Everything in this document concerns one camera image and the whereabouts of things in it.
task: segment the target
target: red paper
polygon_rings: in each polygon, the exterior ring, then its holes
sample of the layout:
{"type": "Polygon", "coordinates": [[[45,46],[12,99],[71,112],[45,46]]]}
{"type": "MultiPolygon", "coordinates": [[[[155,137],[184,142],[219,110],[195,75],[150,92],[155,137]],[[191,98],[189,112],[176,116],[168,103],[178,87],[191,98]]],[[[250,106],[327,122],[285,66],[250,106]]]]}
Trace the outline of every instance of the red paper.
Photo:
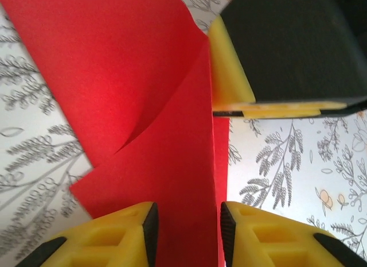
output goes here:
{"type": "MultiPolygon", "coordinates": [[[[217,218],[220,220],[220,207],[227,200],[228,174],[228,136],[229,119],[214,117],[214,183],[216,186],[217,218]]],[[[218,222],[218,262],[224,266],[224,251],[221,237],[220,222],[218,222]]]]}
{"type": "Polygon", "coordinates": [[[208,39],[185,5],[0,1],[96,167],[72,187],[82,205],[97,217],[156,201],[157,267],[217,266],[228,121],[214,182],[208,39]]]}
{"type": "Polygon", "coordinates": [[[93,217],[156,201],[157,266],[218,264],[208,57],[206,45],[153,124],[72,187],[93,217]]]}
{"type": "Polygon", "coordinates": [[[141,133],[206,40],[181,0],[0,0],[91,163],[141,133]]]}

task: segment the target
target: gray leaf drawing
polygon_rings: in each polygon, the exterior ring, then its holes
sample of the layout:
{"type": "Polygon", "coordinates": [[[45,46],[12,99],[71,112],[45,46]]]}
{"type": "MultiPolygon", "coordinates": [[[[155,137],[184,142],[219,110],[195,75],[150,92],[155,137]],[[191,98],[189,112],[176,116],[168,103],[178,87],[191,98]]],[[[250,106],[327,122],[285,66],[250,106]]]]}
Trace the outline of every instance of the gray leaf drawing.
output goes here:
{"type": "Polygon", "coordinates": [[[241,160],[242,160],[242,157],[239,151],[237,150],[237,148],[235,148],[235,146],[230,144],[228,146],[228,164],[229,165],[236,164],[237,162],[240,162],[241,160]]]}
{"type": "Polygon", "coordinates": [[[321,172],[325,174],[331,174],[333,171],[330,168],[323,168],[321,169],[321,172]]]}
{"type": "Polygon", "coordinates": [[[367,222],[363,225],[365,227],[361,230],[360,233],[355,233],[352,226],[350,224],[344,223],[334,223],[331,224],[330,227],[338,232],[343,234],[345,237],[340,239],[345,245],[347,245],[352,251],[360,255],[363,259],[365,258],[365,240],[367,237],[367,222]]]}
{"type": "Polygon", "coordinates": [[[358,222],[362,225],[366,224],[367,223],[367,220],[365,218],[360,218],[358,219],[358,222]]]}
{"type": "Polygon", "coordinates": [[[361,152],[365,150],[367,146],[367,125],[365,123],[364,117],[361,116],[361,118],[363,121],[362,125],[360,124],[357,118],[354,120],[354,123],[356,124],[358,131],[353,134],[352,149],[356,152],[361,152]]]}
{"type": "MultiPolygon", "coordinates": [[[[12,136],[21,131],[18,127],[8,127],[0,132],[12,136]]],[[[0,213],[2,216],[4,211],[13,210],[13,213],[9,216],[8,226],[0,230],[0,257],[17,249],[13,258],[24,258],[39,245],[57,215],[68,218],[77,208],[69,187],[81,178],[73,175],[71,170],[83,155],[83,150],[68,125],[55,125],[48,131],[52,135],[69,135],[72,139],[55,143],[51,136],[38,136],[6,149],[14,160],[5,167],[7,174],[0,174],[0,194],[9,194],[1,201],[0,213]],[[23,167],[35,167],[40,161],[49,164],[49,168],[29,180],[23,167]],[[57,180],[53,178],[56,171],[61,174],[57,180]],[[59,212],[52,208],[57,194],[62,194],[63,200],[59,212]]]]}
{"type": "Polygon", "coordinates": [[[261,135],[261,131],[259,129],[259,120],[258,119],[245,119],[244,123],[247,123],[250,129],[254,132],[255,136],[258,137],[261,135]]]}
{"type": "Polygon", "coordinates": [[[291,205],[292,201],[292,172],[300,169],[303,153],[303,136],[291,122],[289,133],[282,137],[279,132],[269,134],[264,139],[266,145],[256,156],[259,163],[259,175],[263,178],[253,178],[239,192],[243,195],[242,203],[261,208],[266,199],[272,197],[273,209],[278,205],[291,205]],[[271,183],[268,177],[273,174],[271,183]]]}
{"type": "Polygon", "coordinates": [[[0,134],[4,137],[15,137],[21,134],[23,131],[24,129],[20,127],[6,127],[0,130],[0,134]]]}
{"type": "Polygon", "coordinates": [[[365,161],[362,158],[356,161],[357,168],[354,166],[354,153],[346,145],[342,149],[342,159],[340,157],[334,161],[336,171],[348,182],[350,185],[348,198],[350,205],[354,207],[358,205],[358,211],[362,212],[363,201],[367,196],[367,171],[365,161]]]}
{"type": "Polygon", "coordinates": [[[344,118],[325,118],[323,121],[325,129],[329,132],[322,140],[317,142],[319,155],[324,162],[331,160],[334,152],[338,153],[340,144],[339,128],[342,127],[345,133],[348,133],[348,125],[344,118]]]}

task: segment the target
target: plant stem drawing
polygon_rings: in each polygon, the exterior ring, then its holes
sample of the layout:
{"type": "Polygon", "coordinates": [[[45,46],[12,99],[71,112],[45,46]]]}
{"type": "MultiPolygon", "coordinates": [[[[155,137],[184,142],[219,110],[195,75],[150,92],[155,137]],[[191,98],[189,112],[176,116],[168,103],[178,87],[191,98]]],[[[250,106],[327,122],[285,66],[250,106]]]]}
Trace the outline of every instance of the plant stem drawing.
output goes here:
{"type": "Polygon", "coordinates": [[[14,110],[17,106],[26,109],[29,105],[38,105],[47,115],[55,110],[54,97],[46,83],[37,79],[39,77],[35,66],[23,57],[0,57],[0,83],[18,86],[8,94],[1,95],[5,110],[14,110]]]}
{"type": "Polygon", "coordinates": [[[274,198],[273,209],[280,203],[282,207],[290,206],[292,201],[292,172],[298,171],[303,153],[302,132],[294,127],[292,120],[288,135],[282,138],[279,132],[270,134],[265,138],[265,146],[256,157],[260,163],[259,175],[264,178],[254,178],[247,181],[247,185],[240,191],[243,195],[242,203],[261,208],[271,194],[274,198]],[[267,176],[270,170],[274,176],[270,183],[267,176]]]}
{"type": "Polygon", "coordinates": [[[6,151],[16,158],[5,168],[7,174],[0,175],[0,195],[6,194],[0,213],[13,203],[19,207],[11,223],[0,232],[0,257],[20,247],[15,260],[23,258],[38,246],[59,214],[67,218],[77,207],[68,189],[80,178],[71,174],[71,169],[83,150],[69,125],[52,126],[48,133],[24,140],[6,151]],[[70,140],[55,144],[52,135],[70,136],[70,140]],[[42,161],[51,165],[50,168],[36,179],[27,180],[23,168],[42,161]],[[60,212],[51,206],[58,194],[63,200],[60,212]]]}
{"type": "Polygon", "coordinates": [[[212,4],[219,5],[220,0],[189,0],[188,7],[218,15],[215,11],[213,11],[212,4]]]}
{"type": "Polygon", "coordinates": [[[338,195],[338,203],[340,204],[340,210],[343,210],[343,207],[345,207],[345,206],[348,206],[349,205],[349,203],[348,202],[345,202],[345,197],[344,197],[344,195],[343,194],[339,194],[338,195]]]}
{"type": "Polygon", "coordinates": [[[21,44],[21,38],[15,31],[13,24],[5,17],[8,25],[0,25],[0,47],[8,45],[11,47],[13,44],[21,44]]]}
{"type": "Polygon", "coordinates": [[[361,152],[367,146],[367,121],[364,112],[359,112],[354,119],[358,131],[353,134],[352,149],[356,152],[361,152]]]}
{"type": "Polygon", "coordinates": [[[237,150],[237,148],[235,148],[234,145],[229,144],[228,146],[228,164],[229,165],[236,164],[237,162],[240,162],[241,160],[242,160],[242,157],[239,151],[237,150]]]}
{"type": "Polygon", "coordinates": [[[341,238],[340,240],[361,258],[367,260],[366,250],[364,247],[364,244],[366,243],[365,239],[367,238],[367,220],[365,218],[360,218],[358,222],[362,225],[365,225],[360,233],[355,233],[353,227],[350,224],[334,223],[330,227],[334,231],[343,234],[345,237],[341,238]]]}
{"type": "Polygon", "coordinates": [[[325,229],[325,223],[320,223],[320,220],[317,219],[315,220],[315,217],[312,215],[311,217],[307,218],[307,222],[309,222],[309,224],[313,225],[314,227],[317,227],[319,229],[324,230],[325,229]]]}
{"type": "Polygon", "coordinates": [[[201,29],[204,33],[207,33],[210,27],[209,23],[206,23],[205,21],[201,20],[201,19],[196,19],[195,20],[196,25],[198,26],[199,29],[201,29]]]}
{"type": "Polygon", "coordinates": [[[245,119],[244,123],[247,123],[250,129],[254,132],[255,136],[258,137],[261,135],[261,131],[258,128],[259,120],[258,119],[245,119]]]}
{"type": "Polygon", "coordinates": [[[353,156],[353,152],[351,152],[346,145],[345,149],[342,150],[343,160],[338,157],[337,160],[334,161],[334,165],[337,172],[341,174],[351,186],[348,196],[350,205],[354,207],[358,203],[358,211],[361,212],[363,198],[367,195],[367,172],[363,158],[361,161],[356,161],[358,170],[356,171],[354,169],[353,156]]]}
{"type": "Polygon", "coordinates": [[[319,155],[324,162],[330,161],[333,156],[333,151],[338,152],[340,144],[339,127],[343,127],[344,131],[348,133],[348,125],[344,118],[325,118],[323,121],[325,129],[329,132],[323,137],[321,141],[317,142],[319,155]]]}

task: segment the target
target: leaf pattern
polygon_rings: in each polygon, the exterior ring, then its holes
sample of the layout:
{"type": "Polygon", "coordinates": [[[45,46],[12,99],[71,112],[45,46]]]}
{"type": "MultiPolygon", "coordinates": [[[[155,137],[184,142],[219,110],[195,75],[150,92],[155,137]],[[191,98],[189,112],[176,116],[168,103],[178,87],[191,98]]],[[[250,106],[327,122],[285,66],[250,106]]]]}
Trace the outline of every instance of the leaf pattern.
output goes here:
{"type": "Polygon", "coordinates": [[[15,137],[21,134],[23,131],[24,129],[20,127],[6,127],[0,130],[0,135],[4,137],[15,137]]]}
{"type": "Polygon", "coordinates": [[[239,153],[239,151],[235,148],[234,145],[228,146],[228,164],[236,164],[237,162],[240,162],[242,160],[242,157],[239,153]]]}
{"type": "Polygon", "coordinates": [[[76,200],[68,189],[81,178],[72,175],[71,169],[83,155],[83,150],[69,125],[55,125],[48,132],[50,135],[24,140],[6,151],[15,160],[5,167],[8,173],[0,175],[0,194],[10,193],[8,199],[0,204],[0,212],[19,199],[22,202],[13,213],[11,224],[0,232],[0,257],[19,247],[14,259],[24,258],[40,244],[59,214],[69,218],[77,208],[76,200]],[[64,134],[72,140],[54,143],[53,134],[64,134]],[[38,178],[24,183],[23,168],[40,161],[52,166],[38,178]],[[58,180],[52,177],[57,170],[63,171],[58,180]],[[63,193],[60,212],[51,207],[59,192],[63,193]]]}
{"type": "Polygon", "coordinates": [[[307,222],[319,229],[324,230],[325,229],[325,223],[321,223],[319,219],[316,219],[315,221],[315,217],[312,215],[311,217],[307,218],[307,222]]]}
{"type": "Polygon", "coordinates": [[[364,249],[364,246],[362,244],[366,232],[367,232],[367,226],[363,228],[363,230],[360,233],[355,233],[352,226],[350,224],[344,224],[344,223],[334,223],[330,226],[334,231],[343,234],[344,238],[341,239],[341,241],[346,244],[352,251],[357,253],[360,257],[363,259],[366,259],[366,251],[364,249]]]}
{"type": "Polygon", "coordinates": [[[258,119],[245,119],[244,122],[248,124],[248,126],[250,127],[250,129],[252,130],[252,132],[255,134],[256,137],[261,135],[261,131],[259,129],[260,122],[258,119]]]}
{"type": "Polygon", "coordinates": [[[278,131],[269,134],[264,139],[267,144],[256,156],[256,163],[260,163],[259,175],[267,177],[270,170],[275,168],[272,182],[251,179],[239,192],[244,195],[242,203],[261,208],[271,194],[274,198],[273,209],[278,205],[290,206],[292,201],[292,172],[300,170],[301,155],[303,153],[303,135],[301,130],[291,122],[288,136],[282,139],[278,131]]]}
{"type": "Polygon", "coordinates": [[[6,25],[0,25],[0,48],[4,46],[11,48],[14,44],[21,43],[13,24],[9,20],[6,22],[6,25]]]}
{"type": "Polygon", "coordinates": [[[351,200],[350,205],[352,207],[358,205],[358,211],[362,212],[363,201],[364,198],[367,197],[367,172],[363,158],[361,158],[360,161],[355,161],[358,167],[358,171],[355,171],[353,157],[354,153],[350,151],[349,147],[346,145],[342,150],[343,160],[338,157],[337,160],[334,161],[334,165],[336,171],[342,175],[350,186],[350,193],[348,196],[351,200]]]}
{"type": "Polygon", "coordinates": [[[339,127],[342,127],[345,133],[348,133],[348,124],[344,118],[326,118],[323,121],[325,129],[329,132],[320,141],[317,142],[319,155],[324,162],[330,161],[334,152],[338,152],[340,144],[339,127]]]}

